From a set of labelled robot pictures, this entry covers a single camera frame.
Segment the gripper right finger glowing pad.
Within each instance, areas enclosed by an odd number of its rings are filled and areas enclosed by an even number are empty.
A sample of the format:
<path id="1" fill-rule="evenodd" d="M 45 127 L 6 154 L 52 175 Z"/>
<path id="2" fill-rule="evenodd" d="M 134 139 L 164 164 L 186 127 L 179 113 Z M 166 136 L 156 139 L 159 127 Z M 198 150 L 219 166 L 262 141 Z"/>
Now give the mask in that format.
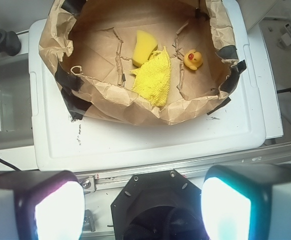
<path id="1" fill-rule="evenodd" d="M 291 163 L 210 167 L 201 213 L 212 240 L 291 240 Z"/>

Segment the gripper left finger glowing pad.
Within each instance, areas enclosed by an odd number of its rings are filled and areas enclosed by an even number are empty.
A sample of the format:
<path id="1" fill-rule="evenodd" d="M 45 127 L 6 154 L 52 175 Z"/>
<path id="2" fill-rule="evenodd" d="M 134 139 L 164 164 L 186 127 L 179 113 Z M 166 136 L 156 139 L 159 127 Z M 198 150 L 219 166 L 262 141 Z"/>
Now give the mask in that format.
<path id="1" fill-rule="evenodd" d="M 0 240 L 78 240 L 84 190 L 62 171 L 0 171 Z"/>

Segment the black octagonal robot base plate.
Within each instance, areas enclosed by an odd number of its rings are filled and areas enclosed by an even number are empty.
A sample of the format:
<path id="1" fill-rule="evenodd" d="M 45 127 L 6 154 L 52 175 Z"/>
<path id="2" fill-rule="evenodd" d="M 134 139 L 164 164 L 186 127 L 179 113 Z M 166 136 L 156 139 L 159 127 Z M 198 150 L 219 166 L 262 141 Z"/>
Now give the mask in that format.
<path id="1" fill-rule="evenodd" d="M 133 175 L 110 205 L 115 239 L 209 239 L 201 193 L 174 169 Z"/>

